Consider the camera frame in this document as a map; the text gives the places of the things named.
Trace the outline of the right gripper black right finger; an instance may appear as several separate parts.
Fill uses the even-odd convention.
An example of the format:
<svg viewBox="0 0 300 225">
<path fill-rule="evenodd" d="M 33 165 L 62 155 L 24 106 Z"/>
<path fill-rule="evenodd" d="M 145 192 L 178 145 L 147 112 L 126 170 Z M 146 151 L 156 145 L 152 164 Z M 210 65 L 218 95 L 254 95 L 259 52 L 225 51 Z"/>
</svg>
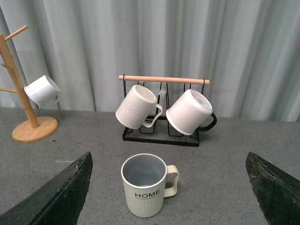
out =
<svg viewBox="0 0 300 225">
<path fill-rule="evenodd" d="M 269 225 L 300 223 L 300 181 L 259 155 L 249 152 L 246 170 Z"/>
</svg>

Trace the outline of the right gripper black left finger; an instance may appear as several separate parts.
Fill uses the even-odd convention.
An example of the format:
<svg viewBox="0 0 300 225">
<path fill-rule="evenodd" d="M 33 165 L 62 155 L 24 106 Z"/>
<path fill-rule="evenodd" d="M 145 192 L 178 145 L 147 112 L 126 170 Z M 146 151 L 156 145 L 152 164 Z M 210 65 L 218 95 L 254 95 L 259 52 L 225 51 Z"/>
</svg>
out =
<svg viewBox="0 0 300 225">
<path fill-rule="evenodd" d="M 2 225 L 75 225 L 90 186 L 93 161 L 86 152 L 36 192 L 0 216 Z"/>
</svg>

